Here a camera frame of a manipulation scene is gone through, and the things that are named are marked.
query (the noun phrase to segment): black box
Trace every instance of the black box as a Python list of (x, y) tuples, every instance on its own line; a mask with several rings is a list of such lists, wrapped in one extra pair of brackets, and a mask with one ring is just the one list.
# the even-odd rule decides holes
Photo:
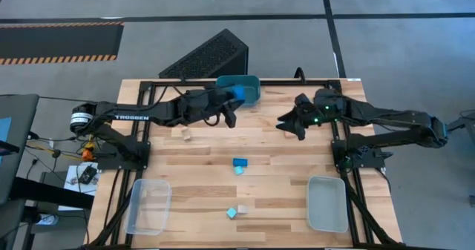
[(225, 29), (159, 73), (161, 79), (247, 75), (249, 47)]

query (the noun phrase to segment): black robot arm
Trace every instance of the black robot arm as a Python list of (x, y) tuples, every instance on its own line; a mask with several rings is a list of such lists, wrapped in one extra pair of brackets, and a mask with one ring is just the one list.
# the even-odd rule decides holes
[(375, 108), (368, 102), (351, 99), (329, 89), (318, 90), (313, 103), (304, 94), (297, 96), (292, 111), (278, 120), (282, 123), (277, 128), (296, 134), (299, 140), (305, 139), (305, 128), (339, 120), (353, 127), (377, 124), (406, 128), (374, 136), (351, 134), (347, 138), (348, 148), (365, 145), (383, 148), (412, 143), (440, 148), (447, 143), (447, 128), (436, 117), (418, 111)]
[(111, 120), (145, 121), (174, 127), (189, 125), (223, 114), (228, 127), (236, 124), (234, 111), (244, 103), (242, 86), (186, 91), (177, 98), (153, 105), (122, 105), (112, 102), (88, 102), (73, 109), (70, 130), (77, 136), (93, 135), (105, 141), (98, 169), (144, 169), (150, 145), (134, 136), (124, 136), (110, 125)]

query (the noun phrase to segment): clear plastic container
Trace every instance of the clear plastic container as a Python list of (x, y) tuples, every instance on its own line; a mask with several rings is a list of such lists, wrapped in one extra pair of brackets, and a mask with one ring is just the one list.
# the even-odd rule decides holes
[(315, 230), (347, 231), (347, 196), (342, 179), (310, 177), (307, 186), (307, 220)]
[(261, 97), (261, 81), (256, 76), (220, 76), (216, 79), (216, 86), (226, 87), (242, 85), (246, 97), (243, 106), (255, 105)]
[(171, 188), (165, 180), (136, 180), (124, 229), (128, 234), (158, 235), (166, 226)]

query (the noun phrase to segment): desk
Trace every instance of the desk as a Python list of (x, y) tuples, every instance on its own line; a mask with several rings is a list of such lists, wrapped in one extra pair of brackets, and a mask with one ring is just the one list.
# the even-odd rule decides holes
[[(136, 104), (140, 80), (122, 81), (119, 103)], [(343, 94), (365, 100), (360, 81), (341, 80)], [(186, 89), (199, 87), (179, 87)], [(189, 126), (191, 141), (183, 141), (181, 127), (151, 125), (151, 157), (144, 179), (167, 180), (172, 187), (166, 231), (158, 236), (134, 236), (134, 248), (225, 247), (325, 247), (351, 246), (350, 232), (314, 231), (306, 222), (306, 184), (310, 176), (339, 177), (333, 165), (330, 124), (312, 126), (307, 138), (275, 128), (277, 117), (290, 111), (294, 98), (314, 97), (316, 86), (263, 86), (255, 107), (236, 111), (236, 128), (222, 121), (217, 127), (204, 122)], [(157, 88), (155, 99), (162, 94)], [(169, 88), (163, 101), (177, 93)], [(115, 121), (113, 128), (130, 134), (131, 122)], [(373, 127), (353, 128), (353, 133), (374, 134)], [(249, 167), (241, 176), (232, 170), (232, 157), (246, 157)], [(361, 169), (361, 180), (370, 212), (394, 239), (401, 241), (390, 192), (374, 169)], [(99, 180), (89, 220), (91, 238), (102, 230), (115, 171)], [(120, 180), (114, 192), (115, 212)], [(249, 213), (230, 220), (226, 210), (247, 205)], [(364, 242), (361, 217), (356, 211), (359, 237)], [(119, 242), (125, 232), (120, 229)]]

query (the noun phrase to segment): light blue cube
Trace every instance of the light blue cube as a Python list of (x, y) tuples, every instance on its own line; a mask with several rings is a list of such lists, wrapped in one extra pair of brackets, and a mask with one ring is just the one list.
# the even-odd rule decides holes
[(241, 175), (242, 173), (244, 173), (243, 167), (240, 167), (240, 166), (235, 167), (235, 174), (236, 175)]
[(230, 208), (230, 209), (226, 212), (226, 214), (228, 214), (228, 217), (229, 217), (229, 218), (233, 218), (233, 217), (236, 217), (237, 212), (236, 212), (236, 209)]

